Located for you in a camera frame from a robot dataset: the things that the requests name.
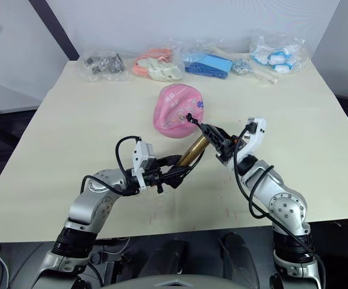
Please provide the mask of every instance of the pink bag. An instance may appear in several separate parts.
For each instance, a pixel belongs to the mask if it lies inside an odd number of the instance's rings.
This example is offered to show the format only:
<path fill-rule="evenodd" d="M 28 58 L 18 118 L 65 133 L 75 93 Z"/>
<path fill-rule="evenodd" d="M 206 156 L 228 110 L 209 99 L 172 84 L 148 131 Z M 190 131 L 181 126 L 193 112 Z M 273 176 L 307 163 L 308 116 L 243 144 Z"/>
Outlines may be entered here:
<path fill-rule="evenodd" d="M 164 87 L 154 111 L 154 127 L 167 137 L 183 138 L 192 134 L 197 126 L 187 122 L 191 113 L 202 122 L 204 102 L 198 90 L 185 84 L 172 84 Z"/>

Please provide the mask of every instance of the brass tube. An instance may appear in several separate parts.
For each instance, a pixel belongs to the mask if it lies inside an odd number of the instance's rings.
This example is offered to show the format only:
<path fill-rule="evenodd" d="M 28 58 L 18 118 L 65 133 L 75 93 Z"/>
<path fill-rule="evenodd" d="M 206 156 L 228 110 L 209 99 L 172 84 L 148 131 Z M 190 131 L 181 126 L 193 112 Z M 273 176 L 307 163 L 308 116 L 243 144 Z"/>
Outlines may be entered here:
<path fill-rule="evenodd" d="M 189 166 L 206 147 L 209 145 L 209 141 L 203 135 L 200 136 L 192 146 L 184 153 L 181 159 L 176 164 L 177 166 Z"/>

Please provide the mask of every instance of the table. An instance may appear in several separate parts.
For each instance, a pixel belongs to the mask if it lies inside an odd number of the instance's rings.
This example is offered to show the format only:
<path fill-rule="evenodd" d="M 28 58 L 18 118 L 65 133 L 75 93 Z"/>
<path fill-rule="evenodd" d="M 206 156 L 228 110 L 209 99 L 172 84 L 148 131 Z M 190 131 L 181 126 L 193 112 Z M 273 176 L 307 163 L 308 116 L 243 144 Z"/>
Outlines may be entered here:
<path fill-rule="evenodd" d="M 87 83 L 67 63 L 37 110 L 0 176 L 0 242 L 52 241 L 84 175 L 117 168 L 115 144 L 136 134 L 157 157 L 183 154 L 199 134 L 171 139 L 152 125 L 157 96 L 168 83 Z M 348 218 L 348 119 L 311 62 L 276 85 L 250 76 L 188 75 L 204 97 L 204 122 L 238 134 L 249 116 L 268 127 L 259 159 L 275 165 L 308 202 L 308 221 Z M 134 144 L 121 157 L 131 167 Z M 269 225 L 250 216 L 234 176 L 208 147 L 176 190 L 151 188 L 115 204 L 99 238 Z"/>

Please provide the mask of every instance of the white and blue items in bag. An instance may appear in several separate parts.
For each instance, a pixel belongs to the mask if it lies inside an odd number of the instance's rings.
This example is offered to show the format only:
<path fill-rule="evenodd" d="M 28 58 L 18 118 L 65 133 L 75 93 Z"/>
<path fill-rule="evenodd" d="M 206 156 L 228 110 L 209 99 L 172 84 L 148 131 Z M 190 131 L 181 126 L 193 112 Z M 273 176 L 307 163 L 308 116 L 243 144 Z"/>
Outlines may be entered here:
<path fill-rule="evenodd" d="M 249 46 L 250 56 L 280 74 L 299 70 L 309 59 L 305 40 L 288 34 L 256 31 Z"/>
<path fill-rule="evenodd" d="M 184 53 L 182 59 L 185 71 L 198 75 L 226 78 L 232 67 L 231 60 L 204 52 Z"/>

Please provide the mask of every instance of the white table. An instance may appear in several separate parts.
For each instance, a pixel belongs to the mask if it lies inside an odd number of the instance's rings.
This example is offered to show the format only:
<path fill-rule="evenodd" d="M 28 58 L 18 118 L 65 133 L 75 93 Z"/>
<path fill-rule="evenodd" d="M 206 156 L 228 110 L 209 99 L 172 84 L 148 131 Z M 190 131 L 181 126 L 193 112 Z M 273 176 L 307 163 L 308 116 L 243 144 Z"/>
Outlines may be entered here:
<path fill-rule="evenodd" d="M 308 221 L 348 218 L 348 119 L 311 63 L 276 85 L 250 75 L 189 75 L 204 97 L 205 122 L 238 134 L 249 116 L 267 119 L 258 158 L 275 165 L 308 202 Z M 152 143 L 157 157 L 183 154 L 199 136 L 171 139 L 152 125 L 168 83 L 87 83 L 67 63 L 0 176 L 0 242 L 52 241 L 63 227 L 84 175 L 117 168 L 114 147 L 126 135 Z M 122 147 L 131 167 L 133 142 Z M 269 225 L 249 214 L 234 176 L 208 147 L 177 189 L 149 189 L 115 204 L 99 238 Z"/>

